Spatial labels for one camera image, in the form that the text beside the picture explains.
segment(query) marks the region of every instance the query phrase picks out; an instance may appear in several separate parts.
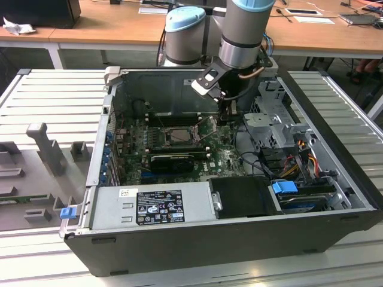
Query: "white table leg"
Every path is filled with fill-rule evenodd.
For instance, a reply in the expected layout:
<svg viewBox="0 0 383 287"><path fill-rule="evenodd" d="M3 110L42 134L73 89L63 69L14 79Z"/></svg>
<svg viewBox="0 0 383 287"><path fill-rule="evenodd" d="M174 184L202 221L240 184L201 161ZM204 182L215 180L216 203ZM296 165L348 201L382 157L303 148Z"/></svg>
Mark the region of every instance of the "white table leg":
<svg viewBox="0 0 383 287"><path fill-rule="evenodd" d="M49 43L46 46L55 69L66 69L62 51L57 43Z"/></svg>
<svg viewBox="0 0 383 287"><path fill-rule="evenodd" d="M367 115L371 120L374 120L381 113L381 111L383 111L383 95L379 98L376 104L374 104Z"/></svg>
<svg viewBox="0 0 383 287"><path fill-rule="evenodd" d="M108 62L108 57L107 57L107 52L105 50L100 50L101 52L101 59L103 64L109 64Z"/></svg>

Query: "motherboard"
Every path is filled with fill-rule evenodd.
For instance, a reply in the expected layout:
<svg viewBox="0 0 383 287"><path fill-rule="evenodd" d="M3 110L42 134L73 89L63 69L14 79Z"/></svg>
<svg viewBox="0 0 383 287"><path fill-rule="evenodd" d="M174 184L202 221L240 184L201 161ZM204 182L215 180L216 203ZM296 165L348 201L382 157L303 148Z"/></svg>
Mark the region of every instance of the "motherboard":
<svg viewBox="0 0 383 287"><path fill-rule="evenodd" d="M128 118L116 130L123 185L168 184L243 176L233 146L236 126L217 126L214 116Z"/></svg>

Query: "wooden table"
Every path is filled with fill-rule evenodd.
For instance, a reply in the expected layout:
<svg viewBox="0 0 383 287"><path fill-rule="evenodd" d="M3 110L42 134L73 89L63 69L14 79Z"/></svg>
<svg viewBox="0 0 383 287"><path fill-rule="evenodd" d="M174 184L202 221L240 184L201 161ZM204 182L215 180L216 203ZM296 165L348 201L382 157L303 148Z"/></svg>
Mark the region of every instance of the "wooden table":
<svg viewBox="0 0 383 287"><path fill-rule="evenodd" d="M110 5L109 1L80 0L81 17L73 29L37 28L38 33L23 36L1 30L0 46L46 48L56 69L65 67L61 49L102 50L103 61L106 61L105 50L156 51L165 15L138 14L140 4L131 1ZM301 0L290 0L288 7L318 10L326 17L353 13L352 9L340 6L339 0L309 2L317 7ZM279 0L275 5L284 8ZM351 5L362 6L356 0ZM275 10L266 28L275 42L274 55L371 59L383 55L383 31L371 26L348 26L340 18L331 18L334 25L299 23L293 17L289 23L284 17L274 17L280 16Z"/></svg>

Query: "metal workbench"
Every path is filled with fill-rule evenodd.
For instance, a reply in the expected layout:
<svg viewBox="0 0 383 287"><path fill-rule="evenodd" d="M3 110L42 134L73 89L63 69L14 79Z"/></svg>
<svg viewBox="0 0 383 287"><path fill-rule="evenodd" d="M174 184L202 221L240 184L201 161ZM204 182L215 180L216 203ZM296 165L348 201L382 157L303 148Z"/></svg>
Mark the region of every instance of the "metal workbench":
<svg viewBox="0 0 383 287"><path fill-rule="evenodd" d="M34 143L24 135L25 129L31 120L44 121L48 137L55 138L61 147L68 147L72 141L86 141L92 146L106 95L103 75L104 71L32 70L28 75L16 76L0 98L0 136L15 141L20 149L34 149ZM381 190L383 149L377 137L381 131L330 78L318 73L292 75ZM367 287L382 286L383 282L382 224L350 234L323 254L106 278L90 275L57 231L46 228L0 234L0 283L39 287ZM174 260L187 258L174 254Z"/></svg>

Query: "white sticker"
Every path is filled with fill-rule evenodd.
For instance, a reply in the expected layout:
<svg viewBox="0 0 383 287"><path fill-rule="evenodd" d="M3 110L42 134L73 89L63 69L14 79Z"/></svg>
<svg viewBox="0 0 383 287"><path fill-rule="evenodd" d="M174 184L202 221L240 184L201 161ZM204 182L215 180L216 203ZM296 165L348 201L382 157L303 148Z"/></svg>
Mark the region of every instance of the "white sticker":
<svg viewBox="0 0 383 287"><path fill-rule="evenodd" d="M183 213L173 213L171 217L173 217L173 218L184 217L184 214Z"/></svg>
<svg viewBox="0 0 383 287"><path fill-rule="evenodd" d="M120 197L136 197L138 188L124 188L120 189Z"/></svg>

